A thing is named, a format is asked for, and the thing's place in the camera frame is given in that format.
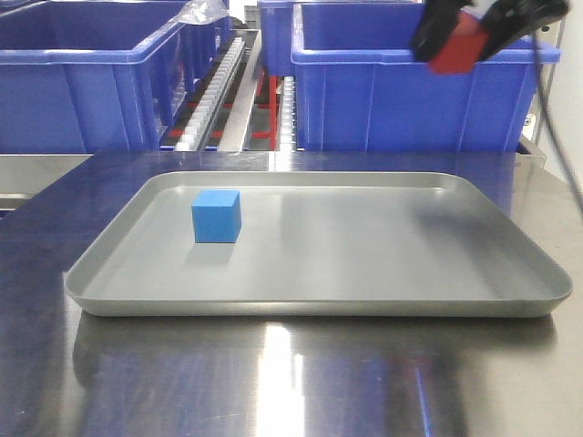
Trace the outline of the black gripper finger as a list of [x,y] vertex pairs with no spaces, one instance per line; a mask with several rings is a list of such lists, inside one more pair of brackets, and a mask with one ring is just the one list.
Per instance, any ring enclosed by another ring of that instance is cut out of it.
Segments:
[[487,33],[479,61],[486,61],[523,36],[562,19],[570,9],[567,0],[499,0],[479,24]]
[[447,42],[458,25],[458,15],[467,6],[467,0],[431,0],[424,2],[421,18],[410,39],[415,61],[430,61]]

